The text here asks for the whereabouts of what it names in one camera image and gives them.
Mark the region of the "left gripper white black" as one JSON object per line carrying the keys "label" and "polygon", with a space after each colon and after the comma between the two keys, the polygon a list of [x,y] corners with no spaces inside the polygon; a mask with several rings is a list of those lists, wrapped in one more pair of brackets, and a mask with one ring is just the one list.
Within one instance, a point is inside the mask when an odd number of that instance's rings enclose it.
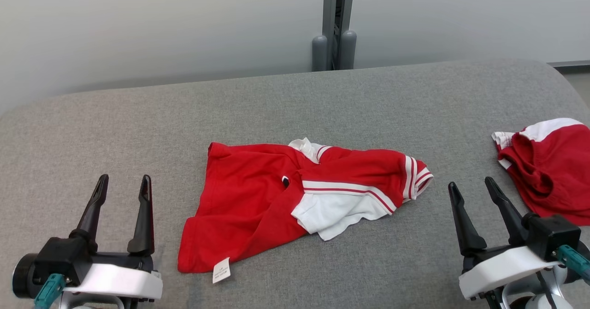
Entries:
{"label": "left gripper white black", "polygon": [[[69,234],[70,238],[82,238],[89,250],[96,250],[96,235],[101,206],[106,201],[109,175],[102,174],[97,181],[77,227]],[[144,175],[138,196],[139,210],[134,236],[127,244],[127,252],[98,253],[93,256],[92,265],[79,286],[69,286],[65,292],[97,294],[136,298],[139,300],[159,300],[164,290],[164,282],[156,270],[151,256],[155,251],[153,224],[152,183],[149,175]]]}

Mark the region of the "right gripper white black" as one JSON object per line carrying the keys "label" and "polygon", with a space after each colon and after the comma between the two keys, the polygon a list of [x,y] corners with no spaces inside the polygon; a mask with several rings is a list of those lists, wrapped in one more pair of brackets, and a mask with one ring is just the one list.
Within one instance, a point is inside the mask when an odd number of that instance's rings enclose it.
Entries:
{"label": "right gripper white black", "polygon": [[463,297],[470,300],[511,283],[515,283],[516,289],[526,291],[522,280],[544,269],[548,273],[542,275],[550,277],[549,291],[560,296],[561,271],[554,269],[558,263],[539,258],[527,246],[522,246],[528,238],[528,231],[522,225],[522,215],[492,177],[485,177],[485,186],[492,202],[499,208],[510,245],[487,249],[486,241],[478,234],[466,212],[459,188],[455,182],[448,184],[459,250],[464,257],[463,272],[459,276]]}

